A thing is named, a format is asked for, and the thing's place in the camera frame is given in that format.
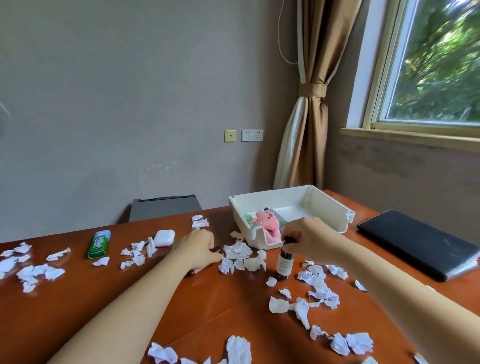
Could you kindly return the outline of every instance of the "curtain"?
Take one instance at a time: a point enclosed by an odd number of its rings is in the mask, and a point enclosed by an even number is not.
[[[299,99],[285,129],[274,188],[324,182],[327,86],[335,75],[361,0],[298,0]]]

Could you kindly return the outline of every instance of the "white sheer curtain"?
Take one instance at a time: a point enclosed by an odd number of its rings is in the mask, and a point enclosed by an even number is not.
[[[305,73],[305,62],[303,60],[303,31],[302,31],[302,0],[297,0],[297,53],[298,66],[300,73],[300,82],[307,83],[307,75]],[[290,119],[283,134],[282,146],[278,156],[276,165],[275,181],[273,188],[275,190],[286,188],[288,179],[290,178],[290,168],[293,159],[293,150],[297,141],[300,128],[300,121],[303,115],[304,97],[299,97],[295,107],[293,108]]]

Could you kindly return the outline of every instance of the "pink plush toy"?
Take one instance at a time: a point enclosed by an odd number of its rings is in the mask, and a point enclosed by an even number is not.
[[[257,212],[256,215],[257,218],[252,220],[251,224],[257,222],[258,225],[265,228],[267,243],[278,243],[282,237],[282,234],[280,233],[280,222],[278,222],[276,216],[268,210]]]

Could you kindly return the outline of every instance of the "curtain tieback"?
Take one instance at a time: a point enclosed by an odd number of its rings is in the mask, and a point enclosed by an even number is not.
[[[327,85],[324,84],[300,84],[299,97],[325,97]]]

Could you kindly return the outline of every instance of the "window sill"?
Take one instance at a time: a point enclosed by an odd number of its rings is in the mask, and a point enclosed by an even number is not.
[[[356,136],[358,138],[381,139],[391,142],[420,144],[437,148],[464,150],[480,153],[480,138],[466,138],[461,136],[446,136],[413,132],[398,132],[378,129],[340,129],[341,135]]]

